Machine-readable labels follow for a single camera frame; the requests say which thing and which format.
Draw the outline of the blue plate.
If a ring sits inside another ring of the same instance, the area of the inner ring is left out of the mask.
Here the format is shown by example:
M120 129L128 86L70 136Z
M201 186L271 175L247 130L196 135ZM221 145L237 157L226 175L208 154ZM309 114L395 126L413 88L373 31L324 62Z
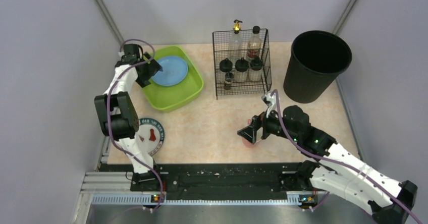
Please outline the blue plate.
M151 79L160 86L174 86L185 79L188 65L181 57L171 55L162 57L157 62L162 66Z

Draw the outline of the black pepper grinder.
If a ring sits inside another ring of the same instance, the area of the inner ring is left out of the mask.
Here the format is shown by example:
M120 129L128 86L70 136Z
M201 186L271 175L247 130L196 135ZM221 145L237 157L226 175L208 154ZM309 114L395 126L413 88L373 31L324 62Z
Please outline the black pepper grinder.
M259 56L255 56L250 61L249 79L253 82L261 80L262 70L263 70L263 62Z

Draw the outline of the small dark spice bottle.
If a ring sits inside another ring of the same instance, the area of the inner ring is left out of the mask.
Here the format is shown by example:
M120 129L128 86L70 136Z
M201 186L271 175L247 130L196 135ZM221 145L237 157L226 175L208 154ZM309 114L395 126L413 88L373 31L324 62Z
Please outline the small dark spice bottle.
M232 72L226 72L224 75L224 89L230 90L234 80L234 74Z

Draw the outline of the clear jar black lid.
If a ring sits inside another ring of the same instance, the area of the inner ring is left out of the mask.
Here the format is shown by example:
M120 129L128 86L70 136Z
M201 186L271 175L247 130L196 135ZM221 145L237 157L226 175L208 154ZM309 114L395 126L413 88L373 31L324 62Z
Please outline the clear jar black lid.
M221 60L219 64L219 70L223 73L232 72L233 70L233 63L229 58L225 58Z
M237 82L245 82L248 77L249 62L245 58L235 62L235 79Z

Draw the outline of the black wire basket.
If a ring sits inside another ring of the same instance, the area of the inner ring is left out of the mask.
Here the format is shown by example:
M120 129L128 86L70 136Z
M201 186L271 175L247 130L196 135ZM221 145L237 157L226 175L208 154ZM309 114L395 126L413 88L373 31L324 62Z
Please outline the black wire basket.
M259 57L263 62L262 78L259 81L253 82L249 79L250 72L250 61L248 77L245 82L237 82L235 79L235 62L233 63L232 73L234 74L234 80L230 90L224 89L224 75L225 73L219 70L219 64L221 60L228 58L228 42L232 36L233 31L215 31L212 33L212 49L213 49L213 63L215 69L215 88L216 97L226 95L238 95L238 94L264 94L270 91L272 86L272 67L270 58L270 41L269 41L269 30L262 28L260 29L259 36L261 38L261 49ZM242 50L240 53L240 59L246 58L247 54L247 43L252 36L251 30L241 30L241 37L243 39Z

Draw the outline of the brown sauce bottle black cap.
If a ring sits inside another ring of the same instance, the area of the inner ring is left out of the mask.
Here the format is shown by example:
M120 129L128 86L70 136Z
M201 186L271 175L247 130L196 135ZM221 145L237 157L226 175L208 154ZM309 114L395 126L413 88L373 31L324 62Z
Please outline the brown sauce bottle black cap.
M247 43L247 54L246 58L248 61L251 61L259 56L260 49L261 49L261 38L259 36L260 33L260 27L254 26L252 28L252 36L250 37L248 43Z

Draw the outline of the clear bottle gold pump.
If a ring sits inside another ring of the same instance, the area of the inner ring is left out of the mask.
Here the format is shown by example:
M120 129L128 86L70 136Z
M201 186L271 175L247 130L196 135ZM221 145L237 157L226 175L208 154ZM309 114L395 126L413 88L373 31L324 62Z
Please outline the clear bottle gold pump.
M240 59L240 53L242 50L243 39L241 37L241 24L242 21L235 19L233 26L233 34L228 42L228 58L234 62Z

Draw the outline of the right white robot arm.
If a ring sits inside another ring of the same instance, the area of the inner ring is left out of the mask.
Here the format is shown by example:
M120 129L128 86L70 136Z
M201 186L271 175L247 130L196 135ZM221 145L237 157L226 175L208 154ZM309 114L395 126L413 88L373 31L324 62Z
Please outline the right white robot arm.
M297 180L303 189L325 190L360 207L376 223L405 223L411 216L417 185L397 181L378 172L355 157L334 137L314 127L308 114L289 106L279 117L276 111L254 116L249 125L237 132L251 144L270 135L283 137L312 161L301 163Z

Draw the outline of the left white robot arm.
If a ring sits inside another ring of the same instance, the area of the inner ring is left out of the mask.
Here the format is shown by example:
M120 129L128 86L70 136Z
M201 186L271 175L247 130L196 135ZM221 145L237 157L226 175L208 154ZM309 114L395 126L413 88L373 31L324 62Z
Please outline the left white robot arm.
M94 98L100 128L113 146L131 161L131 190L162 193L164 184L155 162L137 134L140 121L130 97L134 83L141 88L150 85L150 79L162 71L162 67L153 54L130 40L121 45L119 56L112 82L102 95Z

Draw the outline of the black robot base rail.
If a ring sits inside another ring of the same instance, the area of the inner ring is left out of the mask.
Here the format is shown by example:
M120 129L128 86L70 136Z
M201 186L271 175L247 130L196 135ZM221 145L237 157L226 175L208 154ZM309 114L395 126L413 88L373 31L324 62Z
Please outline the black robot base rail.
M158 164L155 172L135 174L130 190L163 192L166 201L287 200L291 194L322 191L309 183L309 165L292 163Z

